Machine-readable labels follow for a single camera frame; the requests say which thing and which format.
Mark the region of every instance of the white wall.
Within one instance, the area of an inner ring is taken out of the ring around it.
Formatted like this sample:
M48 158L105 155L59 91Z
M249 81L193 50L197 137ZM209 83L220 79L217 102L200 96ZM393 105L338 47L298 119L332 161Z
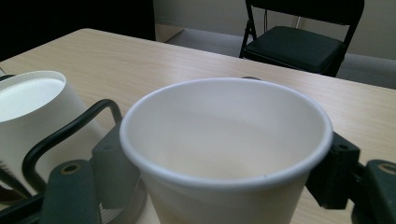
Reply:
M155 20L184 28L243 35L247 21L244 0L153 0ZM269 26L295 26L297 19L269 14ZM301 28L343 38L346 27L303 21ZM349 53L396 60L396 0L366 0Z

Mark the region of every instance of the chair leg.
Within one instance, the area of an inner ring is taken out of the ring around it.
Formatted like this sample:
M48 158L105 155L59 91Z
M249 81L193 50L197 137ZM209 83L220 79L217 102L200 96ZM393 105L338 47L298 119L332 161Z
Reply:
M242 41L242 47L241 47L241 51L239 52L239 58L243 58L243 52L244 52L244 48L248 43L248 36L251 34L251 21L248 20L247 21L247 27L245 28L245 34L244 34L244 40Z

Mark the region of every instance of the white paper cup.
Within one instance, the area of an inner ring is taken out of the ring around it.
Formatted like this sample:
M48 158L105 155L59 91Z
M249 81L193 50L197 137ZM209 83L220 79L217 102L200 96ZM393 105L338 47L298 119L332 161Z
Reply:
M86 109L58 72L36 71L0 81L0 162L35 194L21 171L25 155ZM36 165L37 172L48 180L57 165L75 159L88 160L105 133L93 120L44 154Z
M139 100L120 141L162 224L286 224L329 150L332 124L287 87L209 78Z

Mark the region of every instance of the chair backrest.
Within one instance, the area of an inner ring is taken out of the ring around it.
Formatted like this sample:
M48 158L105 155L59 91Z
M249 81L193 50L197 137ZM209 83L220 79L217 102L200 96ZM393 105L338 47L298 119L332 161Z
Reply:
M349 25L344 43L348 46L364 9L364 0L246 0L249 19L251 7L258 7L316 21Z

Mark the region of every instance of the table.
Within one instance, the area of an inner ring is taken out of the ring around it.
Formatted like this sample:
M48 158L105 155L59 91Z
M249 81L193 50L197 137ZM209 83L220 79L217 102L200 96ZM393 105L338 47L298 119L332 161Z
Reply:
M6 74L36 70L63 73L87 106L112 99L122 115L141 97L161 87L208 77L258 77L300 91L329 114L334 131L361 149L361 163L396 162L396 91L264 63L95 31L70 35L0 62ZM111 116L98 121L110 129ZM346 210L325 210L305 189L292 224L351 223ZM148 205L141 224L159 223Z

